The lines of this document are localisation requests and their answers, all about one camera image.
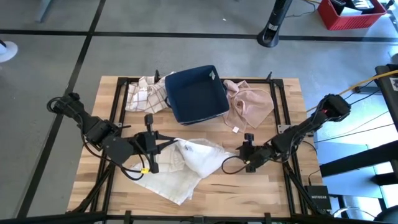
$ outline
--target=red crate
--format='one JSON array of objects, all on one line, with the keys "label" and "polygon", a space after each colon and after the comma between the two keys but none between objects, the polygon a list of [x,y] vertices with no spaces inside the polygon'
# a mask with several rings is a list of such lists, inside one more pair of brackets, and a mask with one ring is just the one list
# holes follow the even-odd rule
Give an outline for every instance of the red crate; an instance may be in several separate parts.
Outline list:
[{"label": "red crate", "polygon": [[373,14],[339,16],[330,0],[322,0],[318,7],[318,12],[328,30],[368,28],[386,13],[386,10],[378,0],[371,0],[371,2],[374,6]]}]

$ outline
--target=plaid cloth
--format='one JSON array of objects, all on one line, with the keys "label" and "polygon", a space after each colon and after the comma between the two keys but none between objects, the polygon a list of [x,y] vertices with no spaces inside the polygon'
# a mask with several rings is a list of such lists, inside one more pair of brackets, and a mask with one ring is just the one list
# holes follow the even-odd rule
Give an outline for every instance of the plaid cloth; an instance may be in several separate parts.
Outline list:
[{"label": "plaid cloth", "polygon": [[143,111],[156,113],[168,106],[166,98],[165,77],[155,83],[155,77],[141,77],[138,83],[129,85],[126,111]]}]

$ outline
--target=blue fabric basket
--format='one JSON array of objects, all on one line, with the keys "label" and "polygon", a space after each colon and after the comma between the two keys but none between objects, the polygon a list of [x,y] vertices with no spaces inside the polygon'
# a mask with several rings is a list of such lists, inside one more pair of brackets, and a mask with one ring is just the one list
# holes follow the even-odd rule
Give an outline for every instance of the blue fabric basket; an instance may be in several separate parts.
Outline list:
[{"label": "blue fabric basket", "polygon": [[205,121],[229,110],[226,92],[213,65],[168,75],[165,87],[169,106],[180,124]]}]

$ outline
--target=concrete floor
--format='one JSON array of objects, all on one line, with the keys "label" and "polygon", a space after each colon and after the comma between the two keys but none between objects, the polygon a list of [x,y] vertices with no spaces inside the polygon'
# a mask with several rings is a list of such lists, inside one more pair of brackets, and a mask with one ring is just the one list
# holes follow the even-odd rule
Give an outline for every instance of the concrete floor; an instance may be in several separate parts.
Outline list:
[{"label": "concrete floor", "polygon": [[[100,0],[58,0],[42,24],[34,22],[40,1],[0,0],[0,39],[11,40],[19,53],[0,64],[0,134],[3,142],[0,171],[0,219],[11,218],[21,200],[42,149],[53,115],[46,102],[67,87],[85,37],[6,35],[1,29],[88,31]],[[273,1],[263,0],[107,0],[96,31],[197,32],[257,34]],[[288,14],[310,11],[294,0]],[[340,37],[398,37],[388,16],[370,29],[331,32],[318,12],[285,20],[282,35]],[[163,74],[213,64],[222,77],[300,79],[307,108],[328,93],[338,93],[374,75],[374,67],[391,63],[398,52],[394,43],[281,41],[273,49],[254,40],[161,37],[93,37],[75,92],[91,111],[102,75]],[[362,96],[353,96],[352,101]],[[318,132],[326,139],[356,127],[386,110],[380,96],[355,104],[350,121],[325,125]],[[388,116],[382,122],[389,122]],[[391,139],[397,133],[391,130]],[[336,142],[377,144],[375,137],[341,138]],[[72,190],[81,154],[75,123],[64,119],[29,215],[63,213]]]}]

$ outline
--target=wooden tabletop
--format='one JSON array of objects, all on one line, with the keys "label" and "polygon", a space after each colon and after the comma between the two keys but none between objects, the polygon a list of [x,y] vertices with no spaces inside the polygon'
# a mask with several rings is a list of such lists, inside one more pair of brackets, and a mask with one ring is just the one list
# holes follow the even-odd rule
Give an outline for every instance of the wooden tabletop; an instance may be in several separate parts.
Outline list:
[{"label": "wooden tabletop", "polygon": [[[118,77],[102,77],[93,115],[109,119],[117,79]],[[291,122],[299,124],[307,117],[299,80],[285,78],[284,84]],[[250,86],[269,92],[269,84],[250,84]],[[115,121],[119,119],[123,88]],[[276,92],[280,117],[283,121],[280,95],[279,91]],[[144,113],[126,112],[124,125],[129,124],[132,127],[123,130],[123,137],[145,131]],[[224,124],[222,117],[182,126],[176,122],[171,109],[154,114],[153,129],[158,130],[160,134],[176,138],[205,138],[235,153],[237,153],[235,149],[244,141],[244,134],[233,133],[231,128]],[[263,144],[276,135],[274,113],[271,113],[257,129],[248,126],[246,133],[254,134],[254,143],[257,145]],[[313,143],[311,138],[306,138],[306,141]],[[319,169],[317,156],[313,148],[305,143],[300,145],[297,156],[303,184],[307,184],[308,175]],[[130,167],[138,162],[139,159],[132,156],[124,166]],[[100,160],[87,150],[82,151],[68,210],[77,207],[94,186],[99,163]],[[225,169],[236,170],[241,166],[241,161],[231,160]],[[313,174],[311,181],[313,185],[321,185],[320,173]],[[300,212],[298,195],[293,184],[292,188],[296,212]],[[98,208],[102,207],[103,192],[100,193]],[[290,216],[282,165],[271,161],[252,174],[242,171],[235,175],[226,175],[221,169],[218,169],[209,177],[201,180],[195,188],[192,200],[186,200],[181,206],[135,184],[127,179],[119,169],[116,169],[108,214],[123,215],[126,210],[131,210],[133,215],[263,217],[265,212],[269,212],[272,217]]]}]

